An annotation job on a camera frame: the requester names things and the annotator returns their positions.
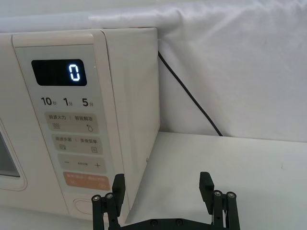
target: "screw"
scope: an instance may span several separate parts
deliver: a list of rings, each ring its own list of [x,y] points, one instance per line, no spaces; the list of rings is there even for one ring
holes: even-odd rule
[[[157,226],[158,225],[158,221],[156,220],[156,219],[152,219],[151,221],[150,221],[150,225],[151,226]]]
[[[99,199],[100,199],[99,196],[95,196],[95,197],[93,198],[93,201],[97,201],[97,200],[99,200]]]
[[[176,225],[181,226],[183,224],[182,219],[176,219]]]
[[[106,197],[107,199],[111,199],[113,197],[113,194],[108,194]]]
[[[214,192],[214,195],[216,195],[216,196],[220,196],[220,195],[221,195],[221,193],[220,193],[219,191],[216,191],[216,192]]]
[[[230,198],[235,198],[235,194],[233,194],[233,193],[228,193],[228,196],[230,197]]]

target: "button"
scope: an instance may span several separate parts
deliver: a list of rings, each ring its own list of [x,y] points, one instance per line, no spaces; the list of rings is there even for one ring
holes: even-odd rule
[[[86,113],[45,113],[47,124],[52,131],[73,133],[98,133],[95,114]]]
[[[61,152],[102,154],[99,137],[53,134],[52,139],[55,148]]]
[[[91,173],[106,173],[105,160],[100,157],[59,154],[58,158],[63,169]]]
[[[79,212],[83,214],[92,215],[93,212],[92,201],[85,199],[75,199],[73,201],[73,204]]]
[[[63,175],[68,186],[106,191],[110,190],[109,180],[106,176],[88,175],[74,172],[64,172]]]

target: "microwave control panel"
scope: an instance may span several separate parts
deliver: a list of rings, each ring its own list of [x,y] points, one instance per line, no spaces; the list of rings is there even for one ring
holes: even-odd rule
[[[62,191],[110,192],[114,168],[93,45],[15,50]]]

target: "microwave window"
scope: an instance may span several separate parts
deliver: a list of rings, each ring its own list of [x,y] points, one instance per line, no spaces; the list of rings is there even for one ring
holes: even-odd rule
[[[20,177],[1,133],[0,133],[0,175]]]

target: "digital display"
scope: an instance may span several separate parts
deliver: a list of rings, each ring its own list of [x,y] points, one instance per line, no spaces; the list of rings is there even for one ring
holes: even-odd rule
[[[36,82],[46,86],[84,86],[86,76],[80,59],[33,60]]]

